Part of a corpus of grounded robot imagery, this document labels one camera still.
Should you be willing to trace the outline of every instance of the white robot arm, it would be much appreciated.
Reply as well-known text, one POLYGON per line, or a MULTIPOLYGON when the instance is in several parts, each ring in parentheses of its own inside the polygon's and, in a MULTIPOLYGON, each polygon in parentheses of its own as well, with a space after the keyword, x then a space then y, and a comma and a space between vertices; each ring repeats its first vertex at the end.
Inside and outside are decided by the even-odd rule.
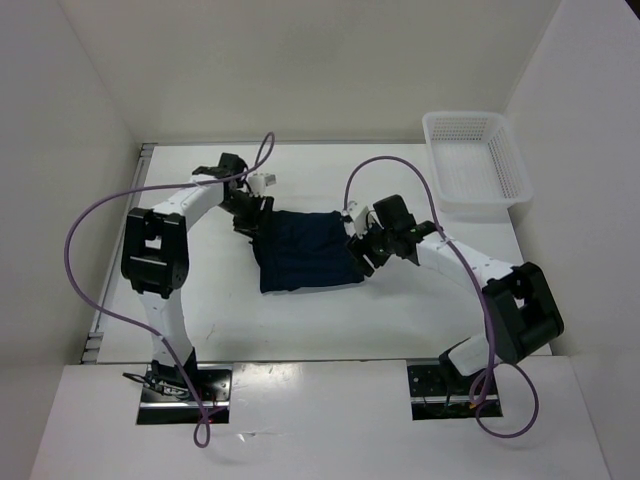
MULTIPOLYGON (((237 232, 252 236, 257 231, 273 206, 273 198, 262 193, 275 183, 274 175, 201 185, 212 177, 223 179, 246 168, 237 155, 222 154, 217 167, 199 167, 193 172, 189 183, 195 186, 179 190, 151 209, 134 208, 127 215, 122 274, 140 296, 149 325, 169 341, 194 383, 196 353, 187 336, 181 295, 189 271, 187 232, 216 206, 233 215, 237 232)), ((153 359, 145 380, 160 393, 184 389, 184 380, 165 345, 159 337, 152 338, 153 359)))
MULTIPOLYGON (((496 260, 453 239, 443 239, 430 222, 416 224, 399 195, 374 204, 378 222, 367 207, 355 202, 343 212, 351 236, 348 248, 362 272, 371 276, 391 255, 433 269, 467 291, 476 288, 462 263, 447 245, 463 254, 482 289, 495 332, 496 363, 516 364, 564 331, 564 323, 539 267, 515 266, 496 260)), ((451 383, 487 366, 489 345, 480 333, 453 346, 440 356, 443 376, 451 383)))

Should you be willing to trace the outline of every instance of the mesh basket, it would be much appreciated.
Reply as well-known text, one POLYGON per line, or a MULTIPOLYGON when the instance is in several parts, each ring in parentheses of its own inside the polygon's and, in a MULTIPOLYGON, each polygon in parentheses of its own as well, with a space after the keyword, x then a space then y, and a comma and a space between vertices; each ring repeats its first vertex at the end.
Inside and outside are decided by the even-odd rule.
POLYGON ((531 199, 533 189, 502 115, 434 112, 422 124, 442 210, 507 208, 531 199))

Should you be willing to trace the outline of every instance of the cable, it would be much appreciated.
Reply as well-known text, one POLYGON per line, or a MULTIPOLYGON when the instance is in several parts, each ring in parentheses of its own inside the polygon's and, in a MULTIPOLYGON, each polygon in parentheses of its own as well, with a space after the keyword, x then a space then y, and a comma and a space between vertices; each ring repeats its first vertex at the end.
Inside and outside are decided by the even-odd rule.
MULTIPOLYGON (((428 412, 430 406, 429 406, 429 402, 427 402, 427 397, 422 397, 422 400, 423 400, 424 408, 428 412)), ((450 406, 451 406, 451 390, 449 389, 449 386, 447 386, 446 397, 444 400, 444 404, 442 405, 442 409, 437 413, 434 413, 433 411, 431 411, 431 414, 439 418, 444 417, 446 413, 449 411, 450 406)))
MULTIPOLYGON (((521 435, 524 435, 529 430, 531 430, 533 425, 536 423, 536 420, 538 420, 538 414, 540 413, 540 398, 538 397, 538 391, 536 390, 536 387, 533 385, 533 382, 531 381, 531 378, 518 365, 511 365, 511 366, 513 368, 515 368, 518 372, 520 372, 520 375, 523 376, 523 378, 527 382, 527 385, 529 385, 529 388, 531 389, 531 393, 533 394, 533 414, 531 415, 531 419, 529 420, 529 423, 527 423, 524 427, 522 427, 522 429, 518 430, 517 432, 514 432, 514 433, 494 432, 492 430, 489 430, 487 428, 487 426, 484 423, 482 423, 482 421, 480 420, 480 413, 482 412, 484 407, 486 407, 486 406, 488 406, 488 405, 490 405, 492 403, 495 403, 497 400, 488 400, 488 401, 482 402, 480 405, 478 405, 476 407, 476 422, 478 422, 478 425, 480 425, 481 429, 483 429, 485 432, 487 432, 489 435, 491 435, 493 437, 498 437, 498 438, 517 438, 517 437, 519 437, 521 435)), ((483 375, 484 375, 484 372, 482 372, 480 375, 478 375, 478 378, 482 377, 483 375)))
MULTIPOLYGON (((433 223, 436 227, 436 230, 440 234, 440 237, 442 237, 443 240, 447 241, 448 237, 444 233, 444 229, 442 228, 442 225, 440 224, 440 220, 438 219, 438 212, 436 211, 435 203, 433 201, 433 195, 431 193, 431 189, 429 188, 429 184, 427 183, 427 180, 424 178, 424 175, 422 175, 420 170, 418 170, 411 162, 405 160, 404 158, 396 157, 393 155, 380 155, 380 156, 372 157, 368 160, 365 160, 360 165, 358 165, 353 170, 353 172, 351 172, 351 175, 349 175, 349 179, 347 180, 347 185, 344 190, 344 210, 345 211, 347 210, 347 207, 349 204, 349 191, 351 190, 351 183, 353 182, 353 179, 356 176, 356 173, 358 173, 360 169, 362 169, 366 165, 369 165, 370 163, 381 161, 381 160, 391 160, 394 162, 401 163, 406 167, 410 168, 413 171, 413 173, 416 174, 416 176, 420 180, 420 183, 422 183, 422 186, 424 187, 424 190, 427 194, 427 198, 429 200, 429 207, 431 209, 431 216, 433 217, 433 223)), ((473 273, 473 269, 469 265, 469 262, 464 257, 462 252, 458 249, 458 247, 453 242, 447 241, 446 243, 449 246, 449 248, 453 251, 453 253, 456 255, 456 257, 458 257, 458 260, 460 260, 460 263, 462 264, 463 268, 465 269, 465 271, 469 275, 469 278, 471 279, 471 283, 473 284, 473 288, 476 292, 476 295, 478 296, 478 300, 480 300, 480 306, 482 307, 482 312, 484 314, 485 333, 487 336, 487 342, 489 343, 489 358, 487 361, 487 367, 483 370, 481 375, 478 375, 478 377, 474 380, 473 384, 471 385, 471 388, 469 389, 469 400, 471 401, 471 403, 474 403, 477 405, 476 421, 478 422, 478 425, 480 425, 480 427, 485 432, 495 437, 499 437, 499 438, 519 437, 520 435, 527 433, 531 429, 531 427, 533 426, 533 424, 535 423, 538 417, 538 411, 539 411, 538 392, 536 391, 535 386, 531 382, 531 379, 524 372, 524 370, 522 370, 520 367, 516 365, 513 365, 513 367, 516 368, 524 376, 525 380, 529 384, 529 387, 531 388, 531 391, 533 392, 535 408, 534 408, 534 414, 531 418, 531 421, 523 429, 515 433, 502 434, 502 433, 492 432, 480 420, 480 416, 478 412, 481 411, 482 408, 486 406, 485 402, 487 399, 487 395, 489 395, 489 391, 491 389, 491 385, 494 379, 493 371, 496 366, 495 365, 495 354, 496 354, 495 331, 493 328, 493 322, 491 321, 491 314, 489 313, 489 307, 484 298, 484 295, 482 294, 482 287, 480 287, 480 283, 478 282, 478 279, 473 273), (480 394, 476 396, 476 390, 482 379, 485 379, 485 381, 482 385, 482 389, 480 390, 480 394)))
POLYGON ((92 205, 90 205, 86 210, 84 210, 78 216, 78 218, 75 219, 75 221, 71 225, 71 228, 69 228, 69 232, 67 233, 67 238, 65 239, 65 242, 64 242, 64 268, 65 268, 65 271, 67 273, 67 278, 69 279, 69 283, 71 283, 71 286, 73 287, 75 292, 78 294, 78 296, 86 304, 88 304, 89 306, 93 307, 95 310, 99 311, 100 313, 104 313, 105 315, 109 315, 110 317, 116 318, 118 320, 121 320, 123 322, 129 323, 129 324, 134 325, 136 327, 142 328, 142 329, 150 332, 151 334, 157 336, 158 338, 160 338, 160 341, 167 348, 167 351, 169 352, 169 354, 173 358, 176 366, 178 367, 178 371, 180 372, 180 375, 182 375, 182 378, 184 379, 185 383, 187 384, 187 388, 189 389, 189 392, 193 396, 195 402, 198 404, 198 409, 200 410, 200 420, 198 420, 196 428, 193 431, 193 442, 200 448, 206 448, 209 445, 209 442, 211 441, 211 427, 209 425, 210 412, 207 410, 207 408, 202 403, 202 399, 200 398, 200 395, 198 395, 198 392, 196 391, 195 386, 191 382, 191 379, 187 375, 187 372, 185 372, 182 364, 180 363, 180 360, 178 359, 178 356, 177 356, 175 350, 173 349, 173 347, 171 346, 169 341, 166 340, 163 337, 162 333, 160 333, 155 328, 153 328, 153 327, 151 327, 151 326, 149 326, 149 325, 147 325, 145 323, 142 323, 142 322, 139 322, 137 320, 134 320, 134 319, 132 319, 130 317, 127 317, 126 315, 121 315, 119 313, 112 312, 111 310, 106 309, 102 305, 100 305, 97 302, 95 302, 92 298, 90 298, 80 288, 80 285, 78 285, 78 282, 76 281, 76 278, 73 275, 73 270, 71 269, 71 259, 70 259, 70 256, 71 256, 70 255, 71 254, 71 241, 73 240, 73 235, 75 234, 76 230, 78 229, 78 226, 80 225, 80 223, 82 223, 82 221, 91 212, 93 212, 96 208, 100 207, 101 205, 104 205, 105 203, 110 202, 111 200, 115 200, 116 198, 125 197, 125 196, 131 195, 133 193, 149 192, 149 191, 153 191, 153 190, 171 190, 171 189, 191 188, 191 187, 197 187, 197 186, 213 185, 213 184, 216 184, 216 183, 228 182, 228 181, 231 181, 231 180, 236 180, 238 178, 242 178, 243 176, 248 175, 249 173, 252 173, 252 172, 256 171, 258 168, 260 168, 269 159, 269 157, 271 156, 271 152, 273 152, 273 147, 275 145, 275 140, 276 140, 276 138, 275 138, 275 135, 274 135, 273 132, 267 133, 267 135, 262 140, 262 143, 260 144, 260 148, 258 150, 258 154, 256 155, 256 161, 255 161, 254 166, 252 168, 242 172, 242 173, 237 174, 237 175, 232 175, 232 176, 226 177, 226 178, 216 178, 216 179, 213 179, 213 180, 206 180, 206 181, 203 181, 203 182, 198 182, 197 184, 195 184, 195 183, 175 183, 175 184, 167 184, 167 185, 152 185, 152 186, 148 186, 148 187, 138 187, 138 188, 132 188, 130 190, 125 190, 125 191, 122 191, 122 192, 117 192, 117 193, 108 195, 108 196, 96 201, 92 205), (261 157, 262 151, 263 151, 265 145, 267 144, 267 142, 269 142, 269 149, 267 150, 267 153, 263 157, 261 157), (205 440, 204 440, 204 442, 201 442, 200 440, 198 440, 198 432, 199 432, 200 427, 202 425, 205 426, 205 440))
POLYGON ((132 382, 140 383, 145 386, 147 385, 147 380, 142 375, 124 372, 122 376, 132 382))

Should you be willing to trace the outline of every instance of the dark blue fabric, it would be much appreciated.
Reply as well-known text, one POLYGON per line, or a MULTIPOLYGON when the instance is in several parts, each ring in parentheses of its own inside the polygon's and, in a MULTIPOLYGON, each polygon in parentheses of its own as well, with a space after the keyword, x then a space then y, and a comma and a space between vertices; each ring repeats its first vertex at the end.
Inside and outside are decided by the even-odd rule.
POLYGON ((262 293, 359 283, 340 213, 272 212, 253 240, 262 293))

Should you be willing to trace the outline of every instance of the black mounting bracket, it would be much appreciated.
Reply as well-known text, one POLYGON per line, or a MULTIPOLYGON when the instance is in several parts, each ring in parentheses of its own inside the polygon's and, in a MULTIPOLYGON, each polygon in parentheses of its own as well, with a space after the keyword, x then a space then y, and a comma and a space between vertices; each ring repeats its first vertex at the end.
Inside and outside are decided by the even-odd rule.
POLYGON ((564 332, 549 284, 537 265, 527 262, 482 289, 496 337, 496 355, 516 364, 564 332), (518 306, 516 300, 523 300, 518 306))
POLYGON ((177 213, 163 215, 150 209, 131 209, 125 224, 120 268, 136 292, 169 298, 173 290, 182 287, 189 273, 185 218, 177 213), (159 248, 147 244, 155 239, 160 240, 159 248))
MULTIPOLYGON (((247 169, 247 163, 234 153, 223 153, 216 167, 196 168, 192 175, 209 175, 214 178, 225 178, 233 175, 239 175, 247 169)), ((243 181, 238 181, 238 186, 242 186, 243 181)))

